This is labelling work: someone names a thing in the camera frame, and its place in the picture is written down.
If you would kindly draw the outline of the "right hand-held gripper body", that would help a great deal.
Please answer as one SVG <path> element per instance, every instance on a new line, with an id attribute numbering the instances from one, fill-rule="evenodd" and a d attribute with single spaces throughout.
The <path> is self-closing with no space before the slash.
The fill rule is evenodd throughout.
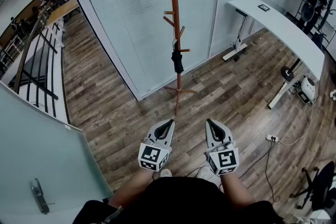
<path id="1" fill-rule="evenodd" d="M 205 151 L 205 155 L 215 175 L 232 173 L 239 166 L 239 152 L 235 141 L 210 147 Z"/>

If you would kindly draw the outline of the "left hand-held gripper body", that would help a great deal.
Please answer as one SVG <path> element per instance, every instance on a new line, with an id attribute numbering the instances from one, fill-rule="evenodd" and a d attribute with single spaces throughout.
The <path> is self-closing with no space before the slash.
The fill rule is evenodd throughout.
<path id="1" fill-rule="evenodd" d="M 147 137 L 144 143 L 141 143 L 138 162 L 139 166 L 155 172 L 159 172 L 167 162 L 172 151 L 170 147 L 172 136 L 159 140 L 153 137 Z"/>

